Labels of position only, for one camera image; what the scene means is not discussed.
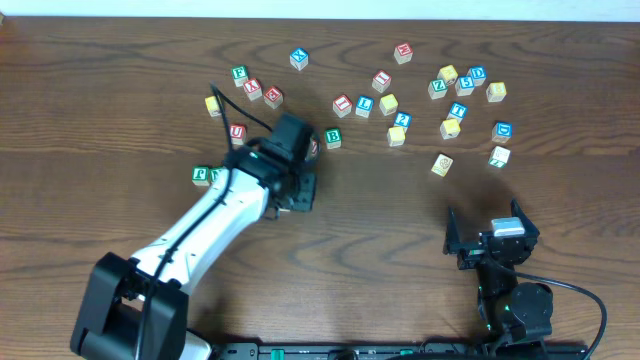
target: white backdrop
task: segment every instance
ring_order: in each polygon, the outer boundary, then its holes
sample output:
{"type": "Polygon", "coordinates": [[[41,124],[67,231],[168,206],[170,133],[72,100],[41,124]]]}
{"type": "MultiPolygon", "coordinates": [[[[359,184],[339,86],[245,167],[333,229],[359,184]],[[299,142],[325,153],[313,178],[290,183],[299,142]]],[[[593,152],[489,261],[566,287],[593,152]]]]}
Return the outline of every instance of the white backdrop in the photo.
{"type": "Polygon", "coordinates": [[[0,11],[53,16],[638,22],[640,0],[0,0],[0,11]]]}

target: wooden tabletop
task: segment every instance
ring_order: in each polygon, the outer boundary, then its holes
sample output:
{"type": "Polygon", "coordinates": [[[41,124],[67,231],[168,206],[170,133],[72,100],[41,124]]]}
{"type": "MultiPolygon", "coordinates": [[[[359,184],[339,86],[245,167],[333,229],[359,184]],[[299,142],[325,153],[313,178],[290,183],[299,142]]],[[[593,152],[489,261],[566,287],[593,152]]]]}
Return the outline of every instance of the wooden tabletop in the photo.
{"type": "MultiPolygon", "coordinates": [[[[416,341],[486,331],[476,275],[442,254],[447,206],[469,234],[509,215],[515,196],[541,237],[521,271],[586,287],[609,309],[595,359],[640,357],[640,31],[635,24],[9,18],[0,29],[0,358],[73,358],[69,339],[88,275],[166,231],[202,195],[197,164],[225,154],[204,98],[215,81],[274,124],[291,112],[340,149],[317,166],[314,211],[242,233],[191,297],[189,325],[207,336],[266,342],[416,341]],[[394,45],[410,42],[398,65],[394,45]],[[289,53],[303,47],[301,72],[289,53]],[[249,102],[230,68],[247,65],[285,94],[249,102]],[[432,101],[438,69],[483,65],[508,95],[432,101]],[[371,87],[413,115],[389,148],[392,116],[371,87]],[[340,94],[375,99],[368,120],[331,108],[340,94]],[[469,106],[442,140],[453,101],[469,106]],[[511,122],[511,159],[487,164],[496,121],[511,122]],[[438,153],[454,159],[445,178],[438,153]]],[[[250,137],[265,131],[248,125],[250,137]]],[[[594,302],[554,289],[553,336],[589,344],[594,302]]]]}

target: wood grain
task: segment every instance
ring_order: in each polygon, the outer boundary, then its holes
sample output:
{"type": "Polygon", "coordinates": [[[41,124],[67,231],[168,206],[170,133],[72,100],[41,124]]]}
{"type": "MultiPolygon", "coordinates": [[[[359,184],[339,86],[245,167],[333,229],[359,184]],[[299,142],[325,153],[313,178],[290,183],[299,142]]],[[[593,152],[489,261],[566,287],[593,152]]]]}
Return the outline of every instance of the wood grain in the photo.
{"type": "MultiPolygon", "coordinates": [[[[243,233],[191,299],[190,326],[264,341],[422,341],[482,333],[475,274],[441,254],[446,207],[471,232],[517,196],[542,232],[522,271],[601,296],[610,323],[595,359],[640,357],[640,32],[635,24],[13,18],[0,30],[0,358],[73,358],[68,341],[87,277],[107,251],[129,256],[201,195],[194,164],[221,161],[204,97],[213,80],[273,124],[283,111],[319,130],[324,152],[310,214],[243,233]],[[411,42],[405,65],[396,43],[411,42]],[[288,54],[311,55],[302,72],[288,54]],[[229,69],[248,66],[285,94],[250,103],[229,69]],[[431,101],[438,69],[482,64],[509,95],[462,99],[461,135],[438,127],[455,92],[431,101]],[[392,76],[407,142],[371,88],[392,76]],[[338,119],[345,93],[376,99],[368,121],[338,119]],[[487,166],[495,121],[512,122],[512,158],[487,166]],[[429,173],[438,152],[446,178],[429,173]]],[[[246,123],[232,113],[232,121],[246,123]]],[[[265,135],[253,124],[250,136],[265,135]]],[[[590,343],[599,312],[555,292],[554,339],[590,343]]]]}

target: yellow cube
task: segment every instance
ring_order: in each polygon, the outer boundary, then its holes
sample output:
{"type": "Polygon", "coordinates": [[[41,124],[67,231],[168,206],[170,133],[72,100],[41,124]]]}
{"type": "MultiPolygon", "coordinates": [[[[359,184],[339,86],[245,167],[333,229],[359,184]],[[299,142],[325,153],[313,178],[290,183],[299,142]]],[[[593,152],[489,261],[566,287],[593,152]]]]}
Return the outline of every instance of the yellow cube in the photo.
{"type": "Polygon", "coordinates": [[[487,87],[487,100],[489,102],[502,101],[507,96],[507,88],[504,83],[491,83],[487,87]]]}
{"type": "Polygon", "coordinates": [[[447,86],[453,85],[458,80],[458,72],[453,65],[445,66],[438,72],[438,79],[444,80],[447,86]]]}
{"type": "Polygon", "coordinates": [[[220,116],[220,108],[218,107],[218,102],[216,101],[215,96],[210,96],[204,100],[205,104],[207,104],[207,110],[209,110],[209,115],[211,117],[220,116]]]}
{"type": "Polygon", "coordinates": [[[452,164],[453,164],[452,158],[446,155],[440,154],[438,155],[438,158],[436,159],[435,164],[433,164],[431,171],[444,177],[445,175],[447,175],[447,172],[451,168],[452,164]]]}
{"type": "Polygon", "coordinates": [[[449,119],[440,125],[440,134],[443,139],[452,139],[460,134],[460,124],[457,119],[449,119]]]}
{"type": "Polygon", "coordinates": [[[396,100],[396,97],[393,96],[393,94],[383,96],[380,99],[380,110],[382,110],[384,116],[396,112],[396,110],[398,110],[398,100],[396,100]]]}
{"type": "Polygon", "coordinates": [[[404,129],[400,126],[394,126],[387,132],[387,141],[389,146],[400,146],[404,144],[404,129]]]}

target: robotic arm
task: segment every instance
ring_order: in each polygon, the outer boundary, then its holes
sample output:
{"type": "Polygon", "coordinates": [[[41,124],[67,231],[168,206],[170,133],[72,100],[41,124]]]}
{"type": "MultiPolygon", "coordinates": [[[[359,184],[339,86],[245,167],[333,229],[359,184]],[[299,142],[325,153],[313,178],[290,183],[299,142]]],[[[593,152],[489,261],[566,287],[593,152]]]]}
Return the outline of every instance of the robotic arm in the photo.
{"type": "Polygon", "coordinates": [[[226,169],[216,182],[164,235],[129,260],[113,253],[100,259],[80,307],[71,350],[90,360],[133,359],[141,313],[123,298],[145,300],[152,274],[167,250],[178,245],[154,289],[141,358],[207,359],[211,346],[186,330],[189,295],[231,241],[268,207],[311,210],[316,177],[308,169],[318,143],[311,126],[283,115],[269,139],[253,139],[227,154],[226,169]]]}

